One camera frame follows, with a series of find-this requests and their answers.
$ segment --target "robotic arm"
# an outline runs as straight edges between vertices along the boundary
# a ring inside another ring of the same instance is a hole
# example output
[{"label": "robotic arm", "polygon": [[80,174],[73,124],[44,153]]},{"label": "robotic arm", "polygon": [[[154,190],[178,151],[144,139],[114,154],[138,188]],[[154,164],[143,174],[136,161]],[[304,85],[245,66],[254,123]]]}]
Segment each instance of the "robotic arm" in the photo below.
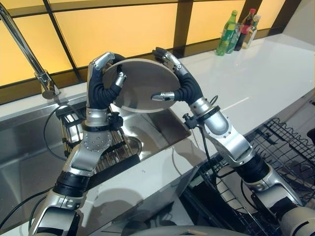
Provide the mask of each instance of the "robotic arm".
[{"label": "robotic arm", "polygon": [[104,88],[102,70],[107,63],[116,63],[124,58],[107,52],[95,58],[88,68],[88,93],[86,120],[82,123],[83,140],[69,155],[55,187],[50,190],[43,207],[37,214],[29,235],[69,236],[75,235],[80,216],[79,208],[83,193],[101,154],[112,142],[110,130],[122,118],[107,113],[107,107],[119,95],[126,75],[118,71],[118,77],[110,88]]},{"label": "robotic arm", "polygon": [[202,127],[205,136],[253,192],[252,198],[259,210],[268,218],[277,219],[285,236],[314,235],[315,212],[300,206],[302,203],[289,184],[255,153],[220,107],[203,97],[197,81],[176,57],[162,48],[156,48],[153,54],[174,72],[181,87],[153,94],[151,99],[187,102],[193,116],[185,114],[185,124],[190,129],[198,124]]}]

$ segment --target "black cable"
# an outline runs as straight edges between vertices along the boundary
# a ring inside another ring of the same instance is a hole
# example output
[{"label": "black cable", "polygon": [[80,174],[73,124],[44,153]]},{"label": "black cable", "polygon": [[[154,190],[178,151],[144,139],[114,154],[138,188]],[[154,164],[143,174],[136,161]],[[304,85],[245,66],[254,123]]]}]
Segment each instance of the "black cable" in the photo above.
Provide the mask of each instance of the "black cable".
[{"label": "black cable", "polygon": [[23,204],[25,204],[26,202],[28,202],[29,200],[33,199],[34,197],[37,197],[38,195],[42,195],[44,193],[47,193],[51,188],[48,188],[42,192],[36,193],[28,198],[26,198],[24,201],[22,201],[21,203],[19,203],[15,208],[12,209],[12,211],[4,218],[4,220],[2,220],[1,224],[0,224],[0,229],[2,228],[2,226],[5,224],[5,222],[11,217],[11,215],[18,209],[20,208]]},{"label": "black cable", "polygon": [[243,197],[245,198],[246,202],[252,206],[252,208],[254,208],[255,210],[258,211],[258,209],[248,200],[248,198],[246,197],[245,193],[244,193],[244,188],[243,188],[243,179],[241,179],[241,191],[242,191],[242,194],[243,194]]},{"label": "black cable", "polygon": [[215,104],[215,102],[217,101],[218,97],[219,97],[219,96],[216,95],[216,96],[214,96],[214,97],[211,99],[211,101],[210,101],[211,106],[213,106],[213,104]]},{"label": "black cable", "polygon": [[[205,147],[207,159],[208,159],[208,162],[209,162],[209,165],[210,165],[211,160],[210,160],[210,155],[209,155],[209,152],[208,152],[208,147],[207,147],[207,142],[206,142],[205,134],[204,134],[203,129],[202,129],[201,126],[197,125],[197,127],[198,127],[199,130],[200,130],[200,133],[201,133],[201,136],[202,136],[202,142],[203,142],[203,145],[204,145],[204,147]],[[232,171],[229,171],[229,172],[225,173],[224,175],[219,176],[218,173],[216,172],[215,168],[214,168],[212,165],[210,166],[210,168],[211,168],[213,174],[214,174],[217,178],[223,178],[223,177],[226,177],[226,176],[228,176],[228,175],[230,175],[230,174],[232,174],[232,173],[235,172],[235,170],[232,170]]]},{"label": "black cable", "polygon": [[31,210],[31,214],[30,214],[30,218],[29,218],[29,231],[30,231],[30,228],[32,226],[32,219],[33,219],[33,216],[34,216],[34,213],[36,211],[36,208],[38,207],[38,205],[46,198],[47,196],[45,197],[42,197],[41,199],[39,199],[39,201],[35,204],[35,206],[33,207],[33,209]]},{"label": "black cable", "polygon": [[58,159],[60,159],[60,160],[62,160],[62,161],[66,161],[66,158],[63,158],[63,157],[61,157],[61,156],[58,156],[57,154],[55,154],[55,153],[49,148],[49,146],[48,146],[48,144],[47,144],[47,140],[46,140],[46,127],[47,127],[47,123],[48,123],[49,119],[51,118],[51,116],[56,112],[56,110],[58,110],[60,107],[63,107],[63,106],[69,107],[69,108],[78,116],[78,118],[85,119],[85,117],[83,117],[81,114],[79,114],[79,113],[77,112],[77,110],[76,110],[74,107],[72,107],[71,105],[69,105],[69,104],[60,105],[60,106],[56,107],[56,108],[49,114],[48,118],[46,119],[45,125],[44,125],[44,130],[43,130],[43,136],[44,136],[44,143],[45,143],[45,146],[46,146],[48,152],[49,152],[51,155],[53,155],[54,157],[56,157],[56,158],[58,158]]}]

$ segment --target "faucet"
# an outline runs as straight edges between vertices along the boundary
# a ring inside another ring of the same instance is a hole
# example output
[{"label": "faucet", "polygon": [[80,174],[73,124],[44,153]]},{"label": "faucet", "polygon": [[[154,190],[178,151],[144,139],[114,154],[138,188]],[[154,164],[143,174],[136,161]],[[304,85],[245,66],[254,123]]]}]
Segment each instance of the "faucet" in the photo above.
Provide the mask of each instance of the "faucet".
[{"label": "faucet", "polygon": [[35,71],[35,77],[41,83],[42,96],[45,99],[57,98],[60,94],[58,87],[55,85],[53,79],[48,74],[47,70],[44,70],[36,59],[34,53],[31,51],[23,35],[19,31],[18,27],[14,23],[12,17],[6,10],[6,8],[0,2],[0,19],[3,21],[6,28],[18,44],[19,48],[29,61]]}]

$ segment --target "sink basin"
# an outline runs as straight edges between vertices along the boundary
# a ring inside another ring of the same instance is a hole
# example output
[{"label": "sink basin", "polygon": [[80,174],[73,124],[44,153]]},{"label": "sink basin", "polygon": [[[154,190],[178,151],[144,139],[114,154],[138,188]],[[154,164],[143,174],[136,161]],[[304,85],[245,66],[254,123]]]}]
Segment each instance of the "sink basin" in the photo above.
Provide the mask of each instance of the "sink basin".
[{"label": "sink basin", "polygon": [[141,142],[140,160],[166,149],[190,135],[190,131],[170,110],[156,113],[132,113],[112,105],[124,119],[122,127],[125,136],[135,137]]},{"label": "sink basin", "polygon": [[[70,100],[71,105],[85,103],[85,97]],[[64,162],[46,150],[43,127],[56,104],[0,121],[0,222],[22,200],[54,185]],[[183,140],[190,131],[170,110],[157,113],[131,113],[112,106],[124,119],[122,130],[141,161]],[[60,121],[52,116],[46,129],[48,145],[63,156]],[[24,204],[2,230],[26,221],[40,198]]]}]

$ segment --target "round plate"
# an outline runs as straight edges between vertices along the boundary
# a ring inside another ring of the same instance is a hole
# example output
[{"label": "round plate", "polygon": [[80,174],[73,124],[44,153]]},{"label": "round plate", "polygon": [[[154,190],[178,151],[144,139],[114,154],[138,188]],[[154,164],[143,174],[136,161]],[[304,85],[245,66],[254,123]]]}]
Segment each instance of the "round plate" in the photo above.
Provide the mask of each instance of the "round plate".
[{"label": "round plate", "polygon": [[[224,166],[218,171],[218,175],[224,175],[233,169],[229,166]],[[255,210],[244,198],[242,191],[241,191],[241,177],[236,173],[233,172],[228,176],[223,177],[222,179],[217,178],[217,189],[221,194],[221,197],[229,204],[230,207],[233,209],[241,212],[247,213],[243,207],[246,207],[250,213],[255,213]],[[254,205],[251,194],[252,192],[247,188],[245,184],[243,184],[243,190],[246,198]]]},{"label": "round plate", "polygon": [[152,113],[165,110],[174,101],[152,101],[151,95],[169,92],[180,87],[175,74],[164,65],[147,59],[126,59],[109,67],[103,75],[103,83],[110,87],[117,78],[117,66],[127,75],[122,91],[114,101],[117,107],[130,112]]}]

